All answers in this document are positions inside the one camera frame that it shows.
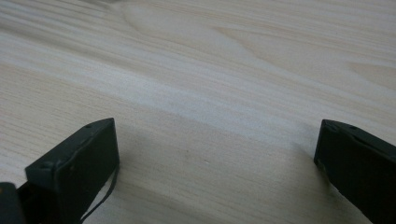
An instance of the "wood grain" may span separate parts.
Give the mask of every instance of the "wood grain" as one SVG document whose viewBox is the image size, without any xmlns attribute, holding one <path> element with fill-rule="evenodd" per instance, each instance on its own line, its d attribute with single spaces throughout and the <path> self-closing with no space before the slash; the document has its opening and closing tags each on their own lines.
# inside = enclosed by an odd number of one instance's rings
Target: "wood grain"
<svg viewBox="0 0 396 224">
<path fill-rule="evenodd" d="M 395 114 L 395 1 L 0 1 L 0 180 L 116 119 L 86 223 L 370 223 L 314 165 L 318 128 L 395 145 Z"/>
</svg>

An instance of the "light wood tabletop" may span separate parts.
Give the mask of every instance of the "light wood tabletop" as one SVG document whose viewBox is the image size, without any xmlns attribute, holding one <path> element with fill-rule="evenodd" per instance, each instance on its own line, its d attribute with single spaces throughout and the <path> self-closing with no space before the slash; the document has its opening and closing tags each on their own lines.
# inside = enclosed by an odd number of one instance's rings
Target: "light wood tabletop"
<svg viewBox="0 0 396 224">
<path fill-rule="evenodd" d="M 320 122 L 395 145 L 395 115 L 393 0 L 0 1 L 0 181 L 114 118 L 86 223 L 370 223 L 313 163 Z"/>
</svg>

